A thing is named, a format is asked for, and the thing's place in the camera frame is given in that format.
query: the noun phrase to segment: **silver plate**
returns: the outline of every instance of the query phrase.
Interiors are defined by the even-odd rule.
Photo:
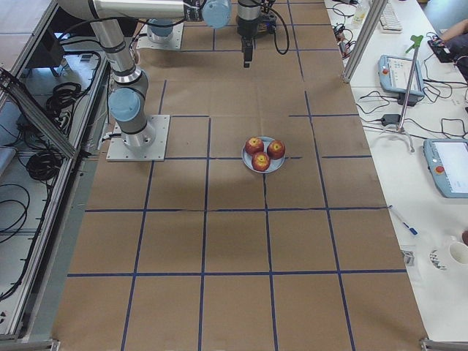
[[[141,29],[141,33],[147,32],[147,25]],[[180,50],[182,45],[182,33],[184,31],[184,24],[180,23],[174,26],[173,37],[169,41],[159,44],[152,42],[148,37],[141,37],[138,40],[137,49],[159,49],[159,50]]]
[[[110,140],[107,161],[164,161],[169,132],[169,115],[152,115],[148,117],[148,123],[156,130],[156,138],[150,146],[141,148],[129,148],[120,137]],[[113,133],[120,134],[119,126],[115,126]]]
[[[267,149],[268,145],[270,145],[270,143],[274,139],[272,137],[259,137],[259,138],[263,141],[263,145],[264,145],[263,150],[264,150],[264,152],[266,152],[266,149]],[[257,172],[257,173],[271,173],[271,172],[277,170],[278,168],[280,168],[283,165],[284,156],[281,159],[270,159],[271,160],[270,167],[268,167],[268,169],[265,170],[265,171],[254,170],[254,168],[252,167],[252,156],[250,156],[248,153],[246,153],[246,149],[245,149],[245,146],[244,146],[242,148],[242,160],[244,161],[244,164],[250,170],[253,170],[254,172]]]

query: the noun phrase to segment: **white table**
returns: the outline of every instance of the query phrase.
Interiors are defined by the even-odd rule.
[[[382,54],[411,59],[413,51],[405,53],[412,45],[411,35],[425,36],[428,32],[434,32],[416,0],[390,1],[404,30],[401,34],[384,34],[377,26],[351,80],[356,102],[373,90],[388,95],[380,88],[377,75],[377,62]],[[325,3],[327,7],[336,4],[331,0],[325,0]],[[347,14],[353,11],[349,5],[340,5],[339,9]],[[342,16],[331,10],[328,13],[332,24],[343,22]],[[351,23],[350,18],[346,25],[353,30],[354,39],[357,39],[359,30],[348,26],[348,23]],[[422,61],[432,54],[426,41],[425,38],[418,54],[424,78],[427,77]],[[453,64],[441,64],[435,56],[426,63],[431,79],[464,82]],[[464,109],[465,92],[465,88],[454,89],[451,98],[438,99],[434,104],[425,98],[416,106],[409,107],[406,117],[431,130],[440,130],[441,118],[460,118],[468,128],[468,114]],[[446,95],[448,90],[443,89],[442,93]],[[382,100],[359,104],[370,111],[381,105]],[[385,113],[400,113],[401,106],[392,102],[370,115],[361,110],[359,112],[361,118],[373,120],[382,118]],[[382,128],[380,123],[363,122],[363,125]],[[422,130],[411,121],[405,122],[404,128],[410,134],[444,138],[441,134]],[[444,123],[444,129],[453,134],[462,134],[459,122]],[[408,275],[428,337],[435,341],[468,341],[468,271],[453,276],[448,271],[436,269],[429,260],[431,250],[440,247],[450,236],[461,240],[461,234],[468,229],[468,199],[448,199],[438,192],[423,155],[422,139],[412,138],[415,148],[412,153],[409,140],[404,135],[382,134],[379,130],[368,128],[365,131],[387,204],[393,205],[418,231],[417,235],[413,235],[392,215],[402,249],[415,253],[415,265],[408,266]]]

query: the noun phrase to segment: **apple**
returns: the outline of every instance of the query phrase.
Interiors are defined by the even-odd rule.
[[[252,156],[252,167],[259,172],[265,172],[270,167],[270,157],[266,152],[257,152]]]
[[[250,156],[254,156],[257,152],[263,151],[264,148],[263,140],[259,137],[251,137],[246,141],[245,150]]]
[[[266,152],[271,159],[281,159],[286,152],[286,146],[280,140],[273,140],[266,148]]]

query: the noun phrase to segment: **bottle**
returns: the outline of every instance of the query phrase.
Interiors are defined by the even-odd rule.
[[[361,0],[358,4],[358,7],[356,7],[354,16],[352,17],[353,27],[361,27],[361,25],[364,22],[364,18],[366,17],[367,11],[369,11],[369,3],[367,2],[367,0]]]

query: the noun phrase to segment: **green clip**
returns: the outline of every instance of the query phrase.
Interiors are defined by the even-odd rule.
[[[424,36],[420,35],[418,37],[416,37],[415,35],[412,35],[411,36],[411,40],[414,42],[413,45],[411,45],[408,50],[406,51],[406,53],[409,53],[411,51],[411,49],[414,49],[414,48],[419,48],[421,46],[421,42],[423,41],[423,38]]]

